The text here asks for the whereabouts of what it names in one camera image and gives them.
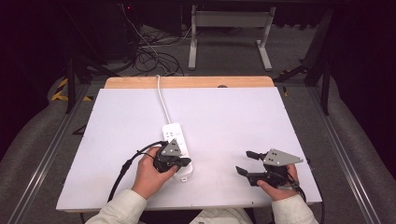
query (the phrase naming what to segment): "metal frame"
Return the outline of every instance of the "metal frame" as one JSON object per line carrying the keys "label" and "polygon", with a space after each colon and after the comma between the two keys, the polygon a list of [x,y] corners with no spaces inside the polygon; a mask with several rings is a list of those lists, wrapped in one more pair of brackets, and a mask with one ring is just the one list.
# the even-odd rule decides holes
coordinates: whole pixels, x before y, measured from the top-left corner
{"label": "metal frame", "polygon": [[191,11],[191,45],[189,69],[194,70],[196,66],[197,54],[197,27],[264,27],[261,40],[257,40],[257,47],[262,56],[262,63],[266,71],[272,71],[272,65],[268,58],[265,44],[270,33],[272,21],[275,16],[275,7],[271,7],[269,12],[224,12],[224,11],[196,11],[196,5]]}
{"label": "metal frame", "polygon": [[32,205],[33,200],[35,199],[35,196],[37,195],[44,179],[46,178],[48,171],[50,170],[52,162],[55,160],[56,154],[58,153],[62,141],[64,140],[64,135],[71,121],[73,120],[73,117],[76,115],[78,106],[82,102],[89,87],[89,85],[82,85],[81,88],[78,90],[75,106],[71,108],[69,113],[64,115],[64,119],[62,120],[61,125],[59,126],[56,134],[53,136],[46,154],[35,169],[35,172],[33,173],[29,184],[26,187],[26,190],[22,194],[20,201],[18,202],[14,212],[8,220],[8,224],[22,223],[23,218],[26,216],[30,206]]}
{"label": "metal frame", "polygon": [[308,88],[308,91],[312,101],[314,102],[320,114],[322,122],[327,129],[328,135],[330,136],[330,141],[332,143],[333,152],[337,157],[338,161],[340,162],[340,166],[344,171],[346,180],[348,181],[349,186],[352,189],[353,194],[355,195],[356,201],[358,202],[359,207],[361,208],[361,212],[363,213],[366,222],[381,223],[366,193],[366,190],[364,189],[364,186],[361,183],[361,178],[359,177],[358,173],[353,167],[353,164],[347,155],[347,151],[344,148],[340,138],[338,137],[337,131],[334,129],[332,125],[332,121],[330,120],[329,116],[327,116],[321,109],[322,104],[319,101],[318,93],[313,87]]}

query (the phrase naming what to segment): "white power cord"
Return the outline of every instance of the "white power cord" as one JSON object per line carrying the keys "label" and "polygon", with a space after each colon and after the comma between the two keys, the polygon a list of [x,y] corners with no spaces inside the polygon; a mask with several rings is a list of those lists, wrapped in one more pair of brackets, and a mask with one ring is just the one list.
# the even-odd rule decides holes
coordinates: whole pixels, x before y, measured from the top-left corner
{"label": "white power cord", "polygon": [[163,111],[165,112],[166,118],[168,119],[168,123],[172,123],[171,120],[169,119],[168,111],[166,110],[165,103],[163,102],[163,96],[161,95],[161,88],[160,88],[160,75],[155,76],[157,78],[157,90],[158,90],[158,95],[160,96],[161,103],[163,104]]}

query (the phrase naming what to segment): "person's right hand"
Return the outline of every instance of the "person's right hand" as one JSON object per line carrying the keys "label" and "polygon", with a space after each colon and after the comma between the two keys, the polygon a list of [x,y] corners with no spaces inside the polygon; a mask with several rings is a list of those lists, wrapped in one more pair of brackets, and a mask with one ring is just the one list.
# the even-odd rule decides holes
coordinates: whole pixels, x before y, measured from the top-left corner
{"label": "person's right hand", "polygon": [[151,149],[149,149],[147,152],[148,155],[144,155],[143,158],[139,161],[139,165],[137,166],[136,178],[134,180],[132,190],[146,200],[151,195],[155,194],[158,190],[160,190],[163,184],[168,179],[170,179],[177,171],[176,166],[173,166],[171,169],[164,173],[159,173],[155,169],[153,165],[153,158],[155,157],[159,149],[159,147],[152,147]]}
{"label": "person's right hand", "polygon": [[[296,166],[294,164],[289,164],[286,166],[286,168],[288,169],[288,173],[294,178],[294,180],[298,181]],[[294,189],[275,189],[263,180],[258,180],[257,185],[262,188],[272,198],[274,202],[287,199],[298,194],[298,192]]]}

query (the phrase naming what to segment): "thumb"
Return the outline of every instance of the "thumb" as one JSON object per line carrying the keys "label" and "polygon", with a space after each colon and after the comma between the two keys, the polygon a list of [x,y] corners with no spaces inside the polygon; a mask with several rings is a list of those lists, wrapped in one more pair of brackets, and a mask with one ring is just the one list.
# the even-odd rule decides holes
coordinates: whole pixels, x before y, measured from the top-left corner
{"label": "thumb", "polygon": [[172,166],[172,168],[162,173],[162,175],[166,180],[168,180],[170,177],[172,177],[175,174],[176,171],[177,171],[177,166]]}
{"label": "thumb", "polygon": [[271,195],[272,192],[274,192],[274,190],[275,190],[271,185],[269,185],[267,182],[265,182],[263,180],[258,180],[257,185],[260,188],[262,188],[269,195]]}

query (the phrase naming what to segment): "white sleeve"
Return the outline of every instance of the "white sleeve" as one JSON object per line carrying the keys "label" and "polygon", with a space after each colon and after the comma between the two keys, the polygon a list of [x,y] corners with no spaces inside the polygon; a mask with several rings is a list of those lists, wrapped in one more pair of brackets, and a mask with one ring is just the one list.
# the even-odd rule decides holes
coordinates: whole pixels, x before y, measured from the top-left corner
{"label": "white sleeve", "polygon": [[299,194],[272,202],[272,207],[276,224],[318,224],[314,213]]}
{"label": "white sleeve", "polygon": [[99,214],[88,220],[87,224],[98,223],[133,223],[139,218],[146,208],[147,201],[131,189],[124,189],[103,207]]}
{"label": "white sleeve", "polygon": [[243,208],[204,209],[190,224],[252,224]]}

